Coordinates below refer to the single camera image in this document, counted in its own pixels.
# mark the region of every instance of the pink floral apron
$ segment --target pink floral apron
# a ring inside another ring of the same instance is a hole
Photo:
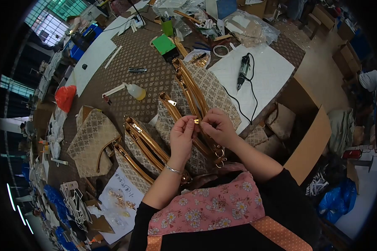
[[[244,168],[239,163],[232,167]],[[260,193],[249,172],[239,174],[228,184],[176,196],[152,216],[146,250],[159,251],[165,234],[211,231],[243,224],[251,224],[285,250],[312,250],[307,242],[265,215]]]

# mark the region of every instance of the brown patterned tablecloth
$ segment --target brown patterned tablecloth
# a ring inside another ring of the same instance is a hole
[[[124,133],[123,116],[134,116],[137,120],[148,123],[156,115],[158,94],[162,91],[167,92],[170,90],[174,78],[173,67],[165,62],[154,47],[150,46],[151,39],[162,34],[160,30],[160,25],[148,21],[145,28],[140,28],[135,33],[133,33],[131,29],[128,29],[124,34],[120,36],[116,34],[112,38],[112,41],[117,47],[120,45],[123,47],[117,53],[108,68],[105,69],[105,65],[112,57],[113,53],[108,56],[91,78],[82,95],[74,98],[73,105],[63,126],[65,139],[61,146],[60,153],[60,159],[68,161],[69,165],[56,167],[54,162],[50,161],[49,184],[59,188],[60,184],[63,182],[77,180],[80,184],[81,191],[85,193],[85,181],[80,180],[74,161],[66,153],[77,132],[75,115],[82,105],[88,105],[103,110],[103,113],[110,118],[120,133]],[[191,48],[191,45],[196,41],[201,40],[195,37],[194,34],[190,34],[185,38],[183,45]],[[294,74],[302,62],[305,52],[284,34],[281,34],[278,37],[278,41],[272,43],[270,46],[295,66]],[[220,58],[213,54],[211,59],[212,63],[220,60]],[[148,71],[145,73],[129,73],[129,67],[143,67],[147,68]],[[109,106],[101,98],[101,94],[121,85],[123,82],[129,84],[135,83],[146,89],[146,97],[141,101],[137,101],[128,94],[126,89],[123,89],[110,95],[109,98],[112,101],[112,105]],[[269,106],[275,102],[279,95],[280,93],[278,93],[277,96],[271,100],[270,104],[254,119],[254,125],[259,123],[266,111],[269,110]],[[245,137],[251,130],[252,126],[248,126],[241,136]],[[107,175],[100,176],[104,184],[112,177],[116,168],[117,162],[114,161],[110,172]],[[90,179],[94,184],[96,178]]]

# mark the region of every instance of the yellow liquid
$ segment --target yellow liquid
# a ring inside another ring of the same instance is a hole
[[[147,91],[145,89],[142,89],[141,95],[138,98],[136,98],[136,100],[142,100],[143,98],[145,98],[146,94],[147,94]]]

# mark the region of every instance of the tape roll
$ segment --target tape roll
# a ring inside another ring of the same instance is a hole
[[[215,49],[216,49],[216,48],[225,48],[226,51],[227,51],[226,55],[219,55],[219,54],[217,54],[217,53],[215,52]],[[214,52],[214,54],[215,54],[217,57],[224,58],[224,57],[226,57],[226,56],[229,54],[229,49],[228,49],[226,46],[224,46],[224,45],[217,45],[217,46],[214,47],[213,52]]]

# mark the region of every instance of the red plastic bag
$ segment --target red plastic bag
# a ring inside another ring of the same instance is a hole
[[[76,86],[60,87],[57,90],[56,95],[55,95],[57,106],[64,112],[68,113],[73,103],[73,99],[74,99],[76,91],[77,91]]]

